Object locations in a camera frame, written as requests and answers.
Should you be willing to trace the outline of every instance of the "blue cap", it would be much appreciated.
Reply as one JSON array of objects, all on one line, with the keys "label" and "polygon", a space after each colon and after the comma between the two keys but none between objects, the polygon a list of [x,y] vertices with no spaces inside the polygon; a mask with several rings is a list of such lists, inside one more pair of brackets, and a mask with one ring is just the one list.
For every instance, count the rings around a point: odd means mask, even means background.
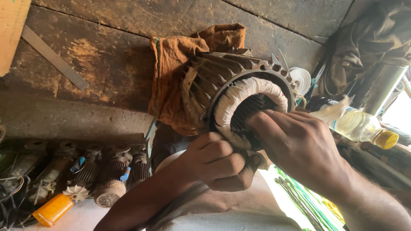
[{"label": "blue cap", "polygon": [[125,173],[124,175],[122,175],[121,177],[120,177],[120,180],[122,180],[122,181],[125,181],[125,180],[127,180],[128,179],[128,173]]},{"label": "blue cap", "polygon": [[123,168],[123,175],[120,177],[120,180],[125,181],[128,179],[129,173],[130,173],[130,167],[124,167]]},{"label": "blue cap", "polygon": [[85,158],[84,157],[79,157],[73,164],[73,166],[70,168],[71,172],[78,171],[81,167],[81,165],[84,163]]}]

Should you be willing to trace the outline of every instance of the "white plastic fan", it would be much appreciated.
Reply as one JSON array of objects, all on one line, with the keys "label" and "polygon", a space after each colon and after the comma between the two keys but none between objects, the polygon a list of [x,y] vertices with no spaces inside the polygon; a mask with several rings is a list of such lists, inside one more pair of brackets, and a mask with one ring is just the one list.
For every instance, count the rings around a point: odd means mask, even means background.
[{"label": "white plastic fan", "polygon": [[71,200],[77,201],[84,201],[90,195],[88,194],[90,191],[85,189],[84,187],[80,187],[75,185],[74,187],[67,187],[66,191],[63,191],[64,195],[69,197]]}]

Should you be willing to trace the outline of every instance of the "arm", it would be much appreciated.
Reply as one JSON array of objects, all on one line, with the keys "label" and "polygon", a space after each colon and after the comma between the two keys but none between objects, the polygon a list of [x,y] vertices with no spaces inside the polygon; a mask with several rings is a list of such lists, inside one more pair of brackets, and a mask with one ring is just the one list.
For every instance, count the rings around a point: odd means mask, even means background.
[{"label": "arm", "polygon": [[250,162],[255,156],[251,157],[246,161],[233,153],[219,133],[202,135],[173,163],[121,197],[95,230],[144,228],[152,216],[198,180],[213,190],[244,190],[251,185],[259,163]]},{"label": "arm", "polygon": [[351,231],[411,230],[406,210],[339,155],[328,126],[304,112],[259,112],[247,121],[268,157],[340,209]]}]

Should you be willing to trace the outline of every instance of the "white tape roll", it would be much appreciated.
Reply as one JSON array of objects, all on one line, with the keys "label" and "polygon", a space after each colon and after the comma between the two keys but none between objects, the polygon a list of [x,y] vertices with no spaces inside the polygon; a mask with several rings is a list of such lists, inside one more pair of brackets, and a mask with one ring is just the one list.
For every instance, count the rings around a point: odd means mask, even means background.
[{"label": "white tape roll", "polygon": [[290,75],[293,79],[291,83],[295,84],[298,94],[305,95],[311,85],[311,75],[309,74],[309,72],[303,68],[292,67],[290,68]]}]

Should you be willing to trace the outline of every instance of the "hand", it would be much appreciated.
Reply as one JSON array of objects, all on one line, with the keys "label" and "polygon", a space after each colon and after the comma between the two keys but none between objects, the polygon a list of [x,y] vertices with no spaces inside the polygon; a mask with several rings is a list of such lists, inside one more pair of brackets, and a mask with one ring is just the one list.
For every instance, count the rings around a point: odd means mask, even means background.
[{"label": "hand", "polygon": [[251,186],[260,157],[233,153],[220,133],[209,132],[191,142],[176,160],[192,180],[200,180],[212,190],[236,192]]},{"label": "hand", "polygon": [[270,160],[292,178],[330,200],[349,194],[353,170],[322,120],[305,112],[266,110],[246,124],[260,136]]}]

